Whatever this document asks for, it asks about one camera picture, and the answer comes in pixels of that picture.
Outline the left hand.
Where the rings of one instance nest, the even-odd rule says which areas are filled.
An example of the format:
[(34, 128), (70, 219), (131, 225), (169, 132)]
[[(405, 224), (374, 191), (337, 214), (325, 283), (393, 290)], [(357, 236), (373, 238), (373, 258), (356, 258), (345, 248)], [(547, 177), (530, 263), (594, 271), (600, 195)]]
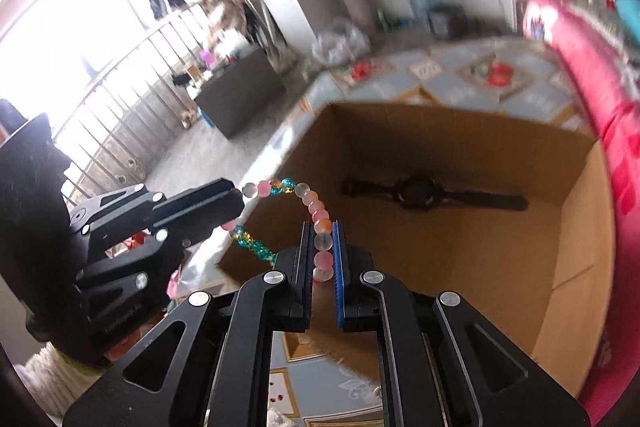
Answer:
[(141, 329), (135, 329), (131, 334), (126, 336), (122, 341), (119, 341), (117, 345), (107, 351), (106, 357), (115, 362), (122, 358), (126, 353), (134, 347), (134, 345), (142, 338)]

